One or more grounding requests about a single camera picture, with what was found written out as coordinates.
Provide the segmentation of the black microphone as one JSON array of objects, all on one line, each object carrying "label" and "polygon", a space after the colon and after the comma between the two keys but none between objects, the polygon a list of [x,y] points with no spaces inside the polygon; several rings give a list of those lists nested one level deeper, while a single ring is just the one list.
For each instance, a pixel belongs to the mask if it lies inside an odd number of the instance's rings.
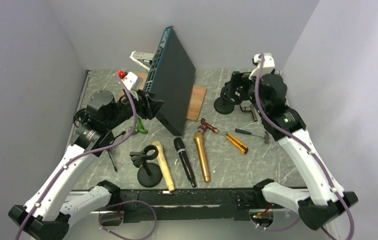
[{"label": "black microphone", "polygon": [[196,177],[195,177],[193,168],[191,166],[191,163],[189,161],[189,158],[187,156],[187,151],[186,151],[186,148],[182,139],[180,137],[177,137],[173,140],[173,143],[174,143],[176,153],[179,156],[182,166],[184,168],[185,174],[191,183],[191,186],[193,188],[197,187]]}]

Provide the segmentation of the light gold microphone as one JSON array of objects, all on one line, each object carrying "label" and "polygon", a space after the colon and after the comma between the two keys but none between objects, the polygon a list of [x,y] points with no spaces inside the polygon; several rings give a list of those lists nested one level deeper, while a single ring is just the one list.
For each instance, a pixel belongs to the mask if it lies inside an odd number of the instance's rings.
[{"label": "light gold microphone", "polygon": [[159,141],[152,142],[152,145],[154,145],[158,150],[158,156],[157,160],[163,175],[163,178],[165,180],[165,184],[167,186],[167,189],[169,192],[173,192],[175,190],[174,182],[168,167],[168,163],[164,154],[164,149],[162,144]]}]

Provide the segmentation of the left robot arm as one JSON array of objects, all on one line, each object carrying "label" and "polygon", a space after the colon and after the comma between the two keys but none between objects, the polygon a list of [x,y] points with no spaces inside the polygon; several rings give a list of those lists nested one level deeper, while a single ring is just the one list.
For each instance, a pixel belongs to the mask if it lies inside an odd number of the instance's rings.
[{"label": "left robot arm", "polygon": [[164,105],[152,92],[137,90],[115,99],[112,92],[94,93],[62,160],[43,186],[24,205],[15,205],[9,217],[37,240],[61,240],[72,225],[89,213],[105,207],[114,210],[121,202],[121,190],[104,180],[88,193],[66,202],[85,170],[106,150],[118,146],[113,129],[128,119],[153,119]]}]

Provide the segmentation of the black round-base mic stand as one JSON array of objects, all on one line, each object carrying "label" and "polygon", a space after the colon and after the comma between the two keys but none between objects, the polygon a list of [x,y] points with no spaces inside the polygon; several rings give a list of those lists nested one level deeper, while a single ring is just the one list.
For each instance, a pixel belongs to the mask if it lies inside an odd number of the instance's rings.
[{"label": "black round-base mic stand", "polygon": [[129,153],[133,165],[138,168],[137,180],[140,185],[152,188],[158,185],[163,177],[158,164],[150,162],[157,158],[159,151],[156,146],[150,144],[141,151]]}]

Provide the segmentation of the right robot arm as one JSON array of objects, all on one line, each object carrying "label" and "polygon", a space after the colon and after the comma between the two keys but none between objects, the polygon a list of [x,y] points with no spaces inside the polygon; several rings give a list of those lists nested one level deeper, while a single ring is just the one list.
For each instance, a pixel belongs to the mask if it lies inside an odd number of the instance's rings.
[{"label": "right robot arm", "polygon": [[308,189],[302,192],[269,178],[262,180],[253,187],[252,200],[257,207],[277,204],[297,213],[310,229],[318,230],[357,203],[357,195],[345,191],[329,173],[303,119],[286,103],[287,86],[280,75],[265,74],[256,86],[248,73],[234,71],[226,87],[229,94],[239,95],[238,100],[255,106],[265,130],[287,152]]}]

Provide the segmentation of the dark gold microphone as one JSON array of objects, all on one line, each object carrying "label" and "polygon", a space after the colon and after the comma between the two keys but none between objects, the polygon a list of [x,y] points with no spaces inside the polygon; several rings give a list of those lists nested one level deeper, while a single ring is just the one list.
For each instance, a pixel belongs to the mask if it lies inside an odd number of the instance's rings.
[{"label": "dark gold microphone", "polygon": [[211,181],[211,177],[210,177],[210,170],[209,170],[209,165],[208,165],[208,160],[207,160],[207,155],[206,155],[206,150],[205,150],[205,145],[204,145],[203,133],[196,132],[193,136],[193,140],[197,148],[203,179],[206,183],[208,183]]}]

